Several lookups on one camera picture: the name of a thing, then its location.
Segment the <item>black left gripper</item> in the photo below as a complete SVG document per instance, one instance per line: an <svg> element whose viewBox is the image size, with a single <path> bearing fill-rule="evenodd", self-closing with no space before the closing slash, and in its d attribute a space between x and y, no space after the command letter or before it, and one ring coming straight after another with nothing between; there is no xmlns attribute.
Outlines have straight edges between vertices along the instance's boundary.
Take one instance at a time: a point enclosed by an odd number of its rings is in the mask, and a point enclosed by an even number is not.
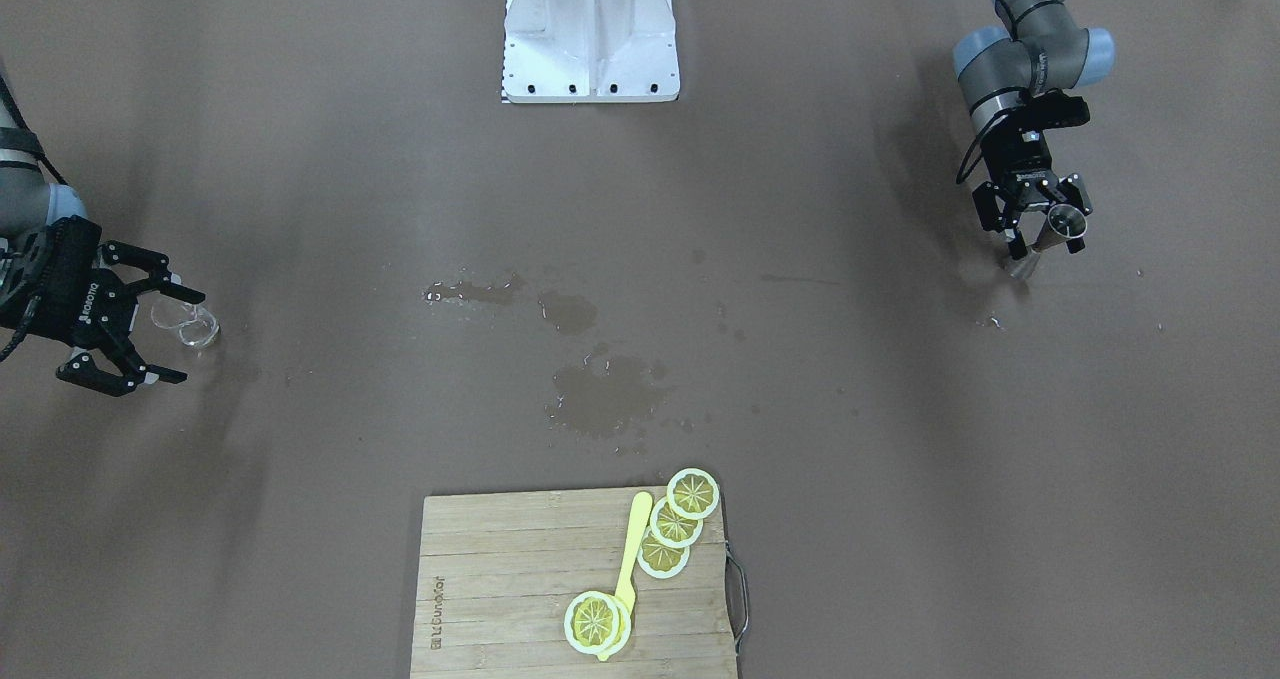
<svg viewBox="0 0 1280 679"><path fill-rule="evenodd" d="M1053 172L1044 132L1084 126L1091 109L1083 97L1042 94L1010 108L980 140L989 179L972 197L983 231L1001 233L1009 259L1019 263L1029 249L1019 228L1027 211L1050 210L1050 246L1064 245L1069 254L1085 249L1092 205L1079 174Z"/></svg>

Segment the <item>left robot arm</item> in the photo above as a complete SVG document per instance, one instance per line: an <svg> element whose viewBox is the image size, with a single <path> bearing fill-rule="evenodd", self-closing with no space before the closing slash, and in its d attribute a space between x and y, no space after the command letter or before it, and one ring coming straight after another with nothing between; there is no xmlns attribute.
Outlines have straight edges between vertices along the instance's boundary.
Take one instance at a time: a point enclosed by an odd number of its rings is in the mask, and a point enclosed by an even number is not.
<svg viewBox="0 0 1280 679"><path fill-rule="evenodd" d="M992 3L998 23L954 49L975 131L956 183L986 167L987 179L972 193L980 227L1002 237L1010 274L1027 278L1048 250L1085 247L1091 197L1079 174L1053 169L1046 135L1091 119L1076 88L1108 76L1116 47L1108 31L1079 26L1068 0Z"/></svg>

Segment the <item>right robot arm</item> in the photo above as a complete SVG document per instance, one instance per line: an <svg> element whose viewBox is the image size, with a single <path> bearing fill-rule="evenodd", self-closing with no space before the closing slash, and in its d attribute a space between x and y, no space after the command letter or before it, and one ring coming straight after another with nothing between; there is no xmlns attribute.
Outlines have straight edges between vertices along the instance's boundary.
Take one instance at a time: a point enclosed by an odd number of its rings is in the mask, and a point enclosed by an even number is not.
<svg viewBox="0 0 1280 679"><path fill-rule="evenodd" d="M168 255L105 240L6 81L1 99L1 324L10 333L3 357L35 336L70 348L58 379L101 395L186 382L186 373L145 360L131 333L140 296L198 306L205 295L183 284Z"/></svg>

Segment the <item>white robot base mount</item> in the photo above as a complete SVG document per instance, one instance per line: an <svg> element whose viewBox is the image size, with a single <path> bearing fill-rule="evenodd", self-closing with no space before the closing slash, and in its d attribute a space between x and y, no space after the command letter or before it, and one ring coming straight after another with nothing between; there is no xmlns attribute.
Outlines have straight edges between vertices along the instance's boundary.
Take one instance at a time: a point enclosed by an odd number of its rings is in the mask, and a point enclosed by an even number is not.
<svg viewBox="0 0 1280 679"><path fill-rule="evenodd" d="M512 104L672 102L675 0L506 0L500 97Z"/></svg>

